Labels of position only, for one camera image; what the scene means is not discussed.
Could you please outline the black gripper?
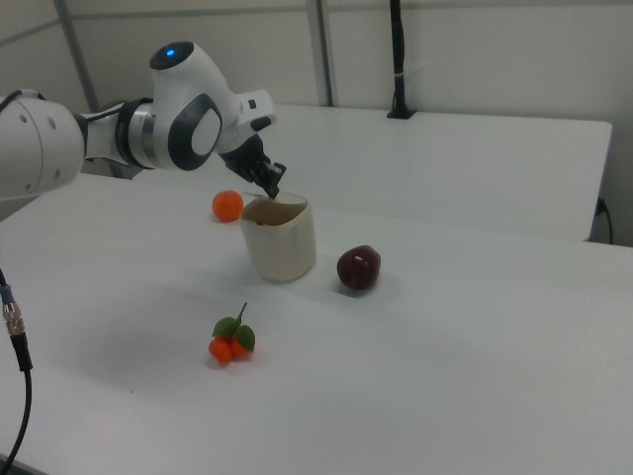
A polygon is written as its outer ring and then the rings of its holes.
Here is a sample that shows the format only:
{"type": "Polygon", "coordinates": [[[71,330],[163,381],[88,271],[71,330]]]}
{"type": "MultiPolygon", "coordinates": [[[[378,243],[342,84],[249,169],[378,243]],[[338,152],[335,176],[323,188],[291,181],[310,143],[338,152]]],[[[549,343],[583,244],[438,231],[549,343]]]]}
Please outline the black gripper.
{"type": "Polygon", "coordinates": [[[257,184],[271,199],[279,192],[279,183],[287,167],[279,162],[271,163],[264,152],[263,141],[254,135],[238,148],[220,154],[226,167],[249,183],[257,184]]]}

